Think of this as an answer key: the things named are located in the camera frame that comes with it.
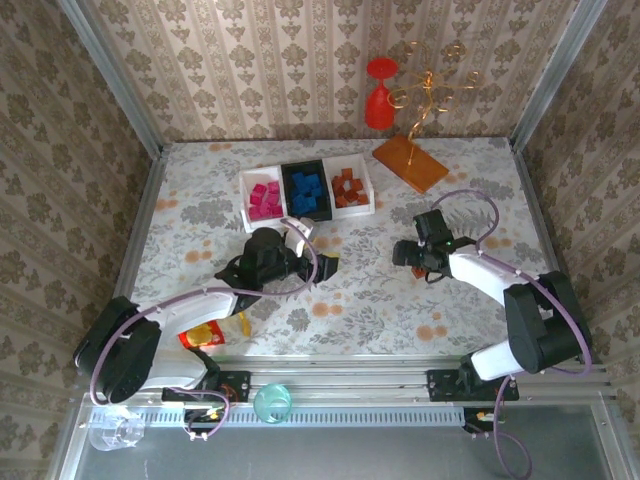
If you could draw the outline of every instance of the purple cable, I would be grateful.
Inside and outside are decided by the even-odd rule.
[[[571,314],[569,314],[567,309],[564,308],[564,306],[553,295],[551,295],[551,293],[546,288],[544,288],[542,285],[540,285],[540,283],[538,283],[538,281],[536,281],[535,278],[533,278],[532,276],[528,275],[525,272],[522,272],[521,270],[518,270],[518,269],[512,267],[508,263],[505,263],[505,262],[503,262],[501,260],[498,260],[497,258],[491,257],[490,255],[487,255],[486,253],[484,253],[480,249],[481,243],[489,235],[491,235],[496,230],[496,228],[498,227],[498,222],[500,221],[500,211],[498,210],[498,206],[493,201],[493,199],[489,195],[487,195],[486,193],[481,192],[480,190],[473,190],[473,189],[470,189],[470,188],[463,188],[463,189],[460,189],[460,190],[453,190],[453,191],[451,191],[449,193],[444,194],[443,196],[441,196],[438,200],[436,200],[431,205],[431,209],[436,208],[442,202],[442,200],[444,200],[446,198],[449,198],[451,196],[454,196],[454,195],[459,195],[461,193],[468,193],[468,194],[475,195],[477,197],[482,198],[487,203],[489,203],[489,205],[491,205],[491,207],[493,208],[494,215],[495,215],[495,218],[493,220],[493,224],[491,225],[491,227],[489,227],[489,230],[485,234],[483,234],[478,239],[478,241],[476,242],[476,251],[478,252],[478,255],[481,256],[481,257],[484,257],[487,260],[487,262],[489,262],[493,266],[495,266],[495,267],[497,267],[497,268],[499,268],[501,270],[504,270],[504,271],[506,271],[508,273],[511,273],[513,275],[520,276],[520,277],[524,278],[526,281],[528,281],[531,285],[533,285],[542,295],[544,295],[544,297],[562,315],[562,317],[567,322],[567,325],[569,326],[569,328],[573,332],[574,336],[576,337],[578,345],[580,345],[580,350],[582,351],[582,356],[584,357],[584,369],[582,370],[582,372],[574,373],[574,372],[570,372],[568,370],[564,370],[562,368],[557,368],[557,367],[552,367],[553,370],[556,370],[558,372],[565,373],[565,374],[568,374],[568,375],[578,376],[578,377],[588,375],[589,372],[591,371],[591,367],[593,365],[593,360],[591,358],[591,353],[589,352],[589,346],[587,345],[587,342],[584,339],[584,336],[582,335],[582,332],[580,331],[580,328],[578,327],[576,321],[573,319],[573,317],[571,317]],[[522,441],[520,441],[517,437],[515,437],[514,435],[511,435],[511,434],[499,431],[498,417],[499,417],[499,413],[500,413],[500,402],[502,401],[502,397],[504,396],[504,391],[507,388],[507,385],[509,384],[510,381],[511,381],[511,378],[509,376],[505,377],[504,381],[502,382],[502,385],[500,385],[500,389],[498,390],[498,395],[496,396],[496,403],[495,403],[495,406],[494,406],[494,409],[493,409],[493,441],[494,441],[494,444],[495,444],[495,447],[496,447],[496,454],[498,456],[498,460],[500,461],[500,465],[502,465],[502,468],[504,469],[504,471],[511,478],[513,478],[515,480],[527,480],[528,478],[531,477],[531,474],[533,473],[533,461],[531,460],[531,454],[527,450],[527,447],[524,445],[524,443],[522,443]],[[504,455],[502,453],[502,449],[500,447],[499,437],[504,437],[504,438],[507,438],[507,439],[511,440],[512,442],[514,442],[518,446],[518,448],[520,448],[520,450],[522,451],[522,453],[526,457],[526,460],[527,460],[527,471],[525,472],[524,475],[517,476],[508,467],[507,462],[504,459]]]
[[[208,295],[210,293],[235,293],[235,294],[240,294],[240,295],[253,295],[255,297],[283,297],[283,296],[289,296],[289,295],[295,295],[297,293],[300,293],[302,291],[304,291],[307,287],[310,287],[313,283],[313,280],[316,278],[316,275],[318,273],[318,256],[316,254],[315,249],[313,248],[313,245],[311,244],[311,242],[309,241],[309,239],[307,237],[304,236],[304,234],[292,223],[290,223],[288,220],[286,219],[282,219],[281,220],[282,223],[284,223],[285,225],[287,225],[289,228],[291,228],[294,232],[296,232],[300,238],[302,239],[302,241],[304,241],[304,243],[307,245],[307,247],[309,248],[309,251],[311,252],[311,260],[313,263],[313,269],[311,271],[311,276],[309,277],[309,279],[300,287],[291,290],[290,292],[256,292],[253,290],[242,290],[242,289],[238,289],[238,288],[224,288],[224,287],[209,287],[209,288],[200,288],[198,290],[193,290],[191,292],[186,292],[186,293],[182,293],[180,295],[176,295],[175,297],[169,298],[167,300],[164,300],[162,302],[157,303],[156,305],[147,308],[146,310],[143,310],[142,312],[138,312],[135,315],[133,315],[131,318],[127,319],[122,325],[120,325],[120,328],[118,328],[113,335],[111,335],[111,337],[109,338],[109,340],[107,340],[107,343],[105,344],[104,348],[102,349],[102,352],[100,352],[100,356],[98,357],[98,360],[96,361],[96,366],[93,369],[93,373],[91,374],[91,381],[89,382],[89,396],[91,397],[91,401],[93,401],[94,404],[96,405],[108,405],[109,401],[108,400],[100,400],[98,398],[97,392],[96,392],[96,386],[98,384],[98,376],[100,375],[100,371],[102,370],[102,367],[104,366],[104,362],[107,358],[107,355],[109,354],[109,352],[111,351],[111,349],[113,348],[113,346],[115,345],[115,343],[118,341],[118,339],[120,338],[120,336],[134,323],[136,323],[138,320],[140,320],[141,318],[151,314],[151,313],[155,313],[156,311],[158,311],[158,309],[163,309],[163,308],[167,308],[171,305],[173,305],[174,303],[177,302],[181,302],[183,300],[187,300],[189,298],[194,298],[194,297],[199,297],[201,295]]]
[[[496,404],[493,408],[493,444],[496,446],[496,454],[498,455],[498,460],[500,461],[500,465],[502,465],[502,468],[504,469],[504,471],[507,472],[507,475],[509,475],[511,478],[515,480],[527,480],[528,478],[531,477],[531,474],[533,473],[533,460],[531,459],[531,454],[529,453],[529,450],[527,449],[525,444],[522,443],[522,440],[520,440],[515,435],[511,435],[510,433],[499,431],[500,424],[498,422],[498,418],[500,416],[500,400],[502,400],[502,397],[504,396],[504,391],[506,390],[507,385],[509,385],[510,381],[511,381],[511,377],[509,376],[504,377],[504,380],[500,385],[500,389],[498,390],[498,395],[496,397]],[[521,476],[516,475],[507,465],[507,462],[504,459],[504,455],[502,454],[502,448],[500,447],[500,442],[498,441],[499,437],[503,437],[511,440],[513,443],[515,443],[518,446],[518,448],[524,454],[525,458],[527,459],[527,471],[524,473],[524,475],[521,475]]]

